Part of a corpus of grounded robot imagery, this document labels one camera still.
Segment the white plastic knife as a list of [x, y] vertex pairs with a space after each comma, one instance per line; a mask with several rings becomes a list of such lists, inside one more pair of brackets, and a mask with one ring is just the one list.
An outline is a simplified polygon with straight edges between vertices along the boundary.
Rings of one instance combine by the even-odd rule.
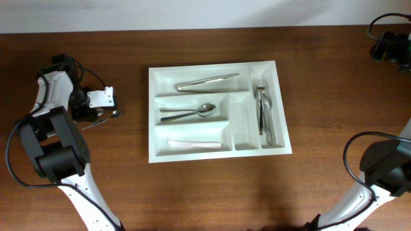
[[218, 150], [222, 147], [222, 143], [220, 142], [191, 142], [168, 140], [167, 143], [175, 148], [208, 148]]

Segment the steel fork dark handle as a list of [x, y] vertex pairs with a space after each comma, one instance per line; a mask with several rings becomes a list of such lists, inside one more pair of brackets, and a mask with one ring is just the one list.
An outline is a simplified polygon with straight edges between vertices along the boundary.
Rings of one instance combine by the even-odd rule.
[[260, 97], [260, 106], [259, 106], [259, 134], [263, 134], [263, 103], [262, 103], [262, 93], [264, 91], [264, 86], [262, 86], [261, 81], [259, 83], [258, 91], [259, 91], [259, 97]]

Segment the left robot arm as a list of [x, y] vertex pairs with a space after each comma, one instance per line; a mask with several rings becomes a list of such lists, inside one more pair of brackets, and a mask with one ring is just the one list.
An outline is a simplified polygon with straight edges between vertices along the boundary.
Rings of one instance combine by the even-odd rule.
[[46, 188], [59, 188], [71, 201], [88, 230], [124, 230], [109, 209], [91, 173], [91, 152], [77, 127], [105, 121], [105, 112], [120, 116], [114, 89], [83, 87], [87, 72], [69, 55], [52, 57], [51, 65], [37, 70], [39, 91], [31, 112], [12, 132], [36, 172], [48, 179]]

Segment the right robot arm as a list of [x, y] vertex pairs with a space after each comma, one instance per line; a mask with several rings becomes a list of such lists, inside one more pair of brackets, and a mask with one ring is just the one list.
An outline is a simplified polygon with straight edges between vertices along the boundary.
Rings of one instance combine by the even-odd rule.
[[[365, 150], [356, 176], [347, 161], [351, 143], [365, 136], [383, 137]], [[361, 132], [352, 136], [343, 150], [343, 163], [355, 184], [327, 213], [306, 223], [304, 230], [367, 230], [360, 224], [376, 209], [410, 192], [410, 123], [397, 136], [382, 132]]]

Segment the small steel teaspoon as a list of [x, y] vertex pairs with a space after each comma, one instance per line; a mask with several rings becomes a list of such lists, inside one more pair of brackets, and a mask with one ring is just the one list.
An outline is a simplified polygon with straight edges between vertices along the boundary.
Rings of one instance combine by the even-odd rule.
[[[98, 116], [101, 116], [102, 114], [104, 114], [104, 112], [105, 112], [104, 109], [100, 109], [100, 108], [97, 109]], [[49, 138], [49, 137], [55, 136], [56, 134], [57, 133], [55, 131], [52, 131], [52, 132], [47, 133], [46, 135], [47, 135], [47, 138]]]
[[106, 118], [101, 119], [101, 120], [99, 120], [99, 121], [93, 122], [93, 123], [91, 123], [91, 124], [83, 127], [82, 130], [86, 130], [86, 129], [88, 129], [88, 128], [92, 128], [92, 127], [97, 126], [97, 125], [99, 125], [99, 124], [101, 124], [101, 123], [104, 123], [104, 122], [106, 122], [106, 121], [108, 121], [108, 120], [110, 120], [110, 119], [118, 118], [121, 114], [122, 114], [122, 111], [121, 111], [121, 110], [119, 110], [119, 109], [114, 110], [109, 117], [106, 117]]

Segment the large steel spoon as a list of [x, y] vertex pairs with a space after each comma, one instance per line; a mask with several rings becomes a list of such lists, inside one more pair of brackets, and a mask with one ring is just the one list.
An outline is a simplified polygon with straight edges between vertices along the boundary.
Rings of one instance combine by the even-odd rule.
[[160, 107], [159, 111], [160, 112], [195, 112], [202, 117], [207, 117], [216, 111], [216, 105], [211, 104], [211, 103], [204, 103], [198, 106], [196, 109]]
[[197, 116], [200, 116], [200, 115], [198, 115], [197, 113], [195, 113], [195, 112], [186, 112], [185, 114], [179, 114], [179, 115], [173, 115], [173, 116], [168, 116], [168, 117], [162, 117], [161, 119], [160, 119], [160, 122], [162, 122], [162, 123], [166, 123], [166, 122], [169, 122], [169, 121], [173, 121], [173, 120], [176, 120], [176, 119], [181, 119], [181, 118], [184, 118], [184, 117], [189, 117], [189, 116], [193, 116], [193, 115], [197, 115]]

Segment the steel tongs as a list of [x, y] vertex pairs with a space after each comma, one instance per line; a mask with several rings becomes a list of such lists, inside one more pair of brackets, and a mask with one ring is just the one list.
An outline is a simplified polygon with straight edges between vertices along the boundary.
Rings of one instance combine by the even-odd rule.
[[232, 78], [235, 76], [239, 76], [239, 73], [234, 73], [234, 74], [226, 74], [223, 76], [215, 76], [211, 78], [206, 78], [202, 80], [195, 80], [195, 81], [188, 81], [188, 82], [183, 82], [183, 83], [178, 83], [174, 87], [177, 92], [190, 92], [190, 90], [183, 90], [184, 87], [192, 86], [192, 85], [200, 85], [203, 83], [211, 83], [211, 82], [216, 82], [216, 81], [222, 81], [226, 80], [227, 78]]

